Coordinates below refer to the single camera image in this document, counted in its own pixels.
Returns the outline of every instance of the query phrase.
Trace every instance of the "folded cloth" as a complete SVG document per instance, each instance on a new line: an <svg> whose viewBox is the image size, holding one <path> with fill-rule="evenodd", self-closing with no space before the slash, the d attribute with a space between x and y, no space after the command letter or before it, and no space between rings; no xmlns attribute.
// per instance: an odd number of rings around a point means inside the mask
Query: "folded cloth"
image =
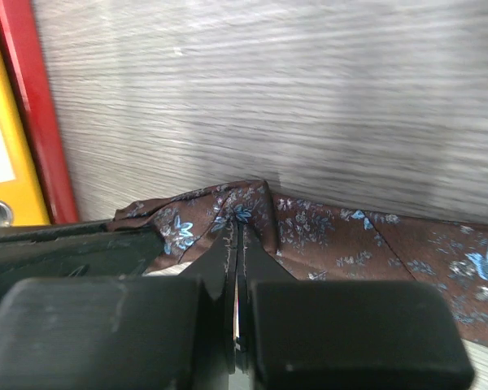
<svg viewBox="0 0 488 390"><path fill-rule="evenodd" d="M135 201L109 230L151 225L164 253L146 272L192 262L230 219L301 280L419 280L450 305L463 338L488 347L488 226L326 206L273 193L262 180ZM351 310L360 302L351 302Z"/></svg>

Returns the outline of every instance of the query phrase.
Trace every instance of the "brown fabric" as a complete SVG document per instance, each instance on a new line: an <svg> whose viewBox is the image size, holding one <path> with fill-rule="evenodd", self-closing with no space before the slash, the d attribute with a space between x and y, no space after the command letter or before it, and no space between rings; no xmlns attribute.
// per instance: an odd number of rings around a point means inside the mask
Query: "brown fabric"
<svg viewBox="0 0 488 390"><path fill-rule="evenodd" d="M488 226L325 206L272 193L257 180L136 201L115 213L109 229L155 227L166 242L147 270L157 271L194 261L228 219L250 224L299 279L434 284L462 337L488 346Z"/></svg>

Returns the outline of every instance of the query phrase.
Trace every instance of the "floral fabric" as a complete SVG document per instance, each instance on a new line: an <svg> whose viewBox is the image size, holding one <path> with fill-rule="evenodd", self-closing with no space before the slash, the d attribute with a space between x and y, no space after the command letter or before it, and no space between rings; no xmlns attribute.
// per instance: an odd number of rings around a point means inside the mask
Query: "floral fabric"
<svg viewBox="0 0 488 390"><path fill-rule="evenodd" d="M488 226L326 206L272 193L256 180L136 201L109 228L151 225L160 233L165 250L151 272L194 261L229 219L250 224L298 279L433 284L462 337L488 347Z"/></svg>

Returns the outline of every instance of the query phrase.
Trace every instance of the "yellow binder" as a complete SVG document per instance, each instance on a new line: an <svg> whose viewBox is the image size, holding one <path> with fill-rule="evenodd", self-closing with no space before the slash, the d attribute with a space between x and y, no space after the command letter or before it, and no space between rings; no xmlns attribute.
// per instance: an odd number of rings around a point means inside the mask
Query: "yellow binder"
<svg viewBox="0 0 488 390"><path fill-rule="evenodd" d="M0 54L0 226L48 223L33 160Z"/></svg>

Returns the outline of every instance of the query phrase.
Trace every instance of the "wood grain surface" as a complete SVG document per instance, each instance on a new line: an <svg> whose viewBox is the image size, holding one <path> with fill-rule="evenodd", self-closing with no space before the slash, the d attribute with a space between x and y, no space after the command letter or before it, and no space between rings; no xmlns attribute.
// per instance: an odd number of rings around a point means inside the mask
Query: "wood grain surface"
<svg viewBox="0 0 488 390"><path fill-rule="evenodd" d="M488 223L488 0L33 7L83 219L263 177ZM468 345L488 389L488 351Z"/></svg>

